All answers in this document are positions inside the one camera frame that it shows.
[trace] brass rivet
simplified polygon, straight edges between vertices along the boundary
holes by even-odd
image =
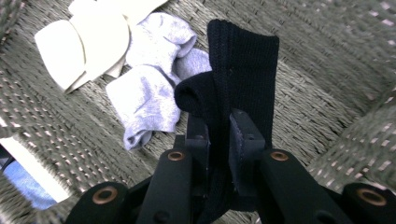
[[[359,197],[367,203],[375,206],[384,206],[387,204],[387,200],[377,192],[371,189],[358,189]]]
[[[102,193],[108,192],[109,195],[106,197],[101,196]],[[118,191],[111,186],[99,189],[93,194],[92,200],[96,204],[105,204],[113,201],[117,197]]]
[[[184,159],[184,154],[179,151],[171,152],[168,154],[168,159],[170,161],[181,161]]]
[[[289,159],[288,155],[283,152],[273,152],[271,153],[271,157],[276,161],[286,161]]]

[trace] woven wicker surface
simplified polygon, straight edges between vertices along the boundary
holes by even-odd
[[[20,16],[21,8],[21,0],[0,0],[0,45]]]
[[[110,77],[62,95],[38,54],[34,34],[53,21],[68,19],[70,2],[29,1],[2,47],[0,117],[7,129],[0,136],[13,134],[70,195],[79,196],[103,181],[132,186],[149,176],[161,153],[172,147],[175,135],[155,133],[143,149],[125,151],[122,126],[106,97]],[[387,132],[388,150],[367,154],[362,161],[352,159],[356,147],[340,148],[349,141],[343,134],[346,128],[350,136],[360,139],[365,134],[382,134],[375,129],[372,133],[372,128],[384,128],[389,120],[396,123],[394,107],[385,106],[387,112],[377,112],[383,108],[383,97],[389,98],[392,92],[387,90],[396,83],[394,2],[171,0],[159,10],[189,21],[199,35],[200,49],[207,50],[206,25],[215,18],[262,35],[278,35],[274,145],[309,165],[320,183],[332,181],[331,188],[353,181],[346,175],[353,166],[359,168],[352,172],[361,173],[375,160],[375,168],[365,172],[364,178],[396,189],[394,166],[382,166],[386,160],[395,161],[394,135],[390,138]],[[374,122],[384,118],[384,113],[389,119],[380,120],[378,126],[362,121]],[[185,127],[183,114],[177,132],[184,133]],[[367,141],[373,138],[364,137]],[[370,146],[381,148],[384,141]],[[361,151],[369,151],[369,145]],[[332,166],[334,161],[344,164],[341,171]],[[5,193],[0,189],[1,199]],[[72,198],[52,210],[38,212],[29,209],[20,196],[15,197],[21,205],[0,206],[0,219],[53,220],[67,216],[70,204],[76,201]],[[26,207],[26,216],[16,211],[18,207]],[[247,223],[249,215],[229,213],[221,222]]]

